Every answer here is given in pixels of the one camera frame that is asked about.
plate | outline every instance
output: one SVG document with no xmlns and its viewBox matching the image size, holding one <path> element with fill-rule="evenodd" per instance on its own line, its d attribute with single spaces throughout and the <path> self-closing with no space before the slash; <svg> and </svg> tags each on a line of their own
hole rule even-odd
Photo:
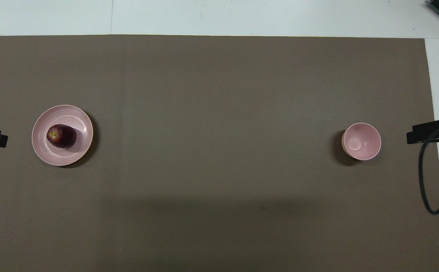
<svg viewBox="0 0 439 272">
<path fill-rule="evenodd" d="M 48 129 L 56 124 L 73 127 L 77 132 L 75 144 L 69 148 L 53 146 L 47 139 Z M 35 153 L 44 162 L 63 166 L 82 158 L 92 144 L 93 128 L 88 115 L 72 105 L 58 105 L 38 117 L 31 133 L 31 144 Z"/>
</svg>

red apple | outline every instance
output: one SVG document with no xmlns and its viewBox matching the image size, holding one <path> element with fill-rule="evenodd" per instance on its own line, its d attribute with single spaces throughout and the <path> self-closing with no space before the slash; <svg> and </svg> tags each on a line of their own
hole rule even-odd
<svg viewBox="0 0 439 272">
<path fill-rule="evenodd" d="M 46 139 L 56 147 L 66 148 L 71 147 L 75 143 L 77 133 L 73 127 L 57 124 L 48 129 Z"/>
</svg>

pink bowl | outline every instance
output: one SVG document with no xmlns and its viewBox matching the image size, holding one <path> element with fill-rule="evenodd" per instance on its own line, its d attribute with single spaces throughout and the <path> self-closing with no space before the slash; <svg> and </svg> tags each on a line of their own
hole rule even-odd
<svg viewBox="0 0 439 272">
<path fill-rule="evenodd" d="M 370 124 L 355 123 L 342 135 L 342 148 L 354 159 L 370 160 L 380 150 L 379 132 Z"/>
<path fill-rule="evenodd" d="M 75 144 L 58 148 L 46 139 L 48 129 L 55 124 L 71 126 L 77 132 Z M 79 160 L 89 149 L 93 138 L 92 122 L 88 115 L 72 105 L 58 105 L 48 109 L 38 118 L 31 132 L 31 144 L 44 162 L 63 166 Z"/>
</svg>

pink plate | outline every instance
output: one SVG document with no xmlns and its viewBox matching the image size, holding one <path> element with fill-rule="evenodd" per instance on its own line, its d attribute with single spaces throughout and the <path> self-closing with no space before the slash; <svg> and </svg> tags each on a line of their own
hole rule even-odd
<svg viewBox="0 0 439 272">
<path fill-rule="evenodd" d="M 77 139 L 73 146 L 58 148 L 46 139 L 48 129 L 56 124 L 71 126 L 76 130 Z M 62 166 L 76 162 L 85 155 L 92 144 L 92 138 L 92 122 L 83 110 L 72 105 L 58 105 L 40 115 L 31 133 L 31 144 L 44 162 Z"/>
<path fill-rule="evenodd" d="M 366 161 L 380 151 L 380 135 L 367 123 L 355 123 L 342 135 L 342 148 L 354 159 Z"/>
</svg>

black cable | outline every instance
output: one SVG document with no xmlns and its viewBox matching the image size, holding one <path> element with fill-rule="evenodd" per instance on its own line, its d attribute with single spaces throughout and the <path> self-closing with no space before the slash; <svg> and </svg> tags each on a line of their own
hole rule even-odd
<svg viewBox="0 0 439 272">
<path fill-rule="evenodd" d="M 430 204 L 428 203 L 428 199 L 426 198 L 425 184 L 423 178 L 423 156 L 425 154 L 426 147 L 437 134 L 439 134 L 439 129 L 433 131 L 430 134 L 430 136 L 428 136 L 428 138 L 426 138 L 426 140 L 423 142 L 423 145 L 421 146 L 421 150 L 419 150 L 419 160 L 418 160 L 418 175 L 419 175 L 419 187 L 421 190 L 421 198 L 423 198 L 423 203 L 425 204 L 426 210 L 432 215 L 438 215 L 439 208 L 437 210 L 432 210 Z"/>
</svg>

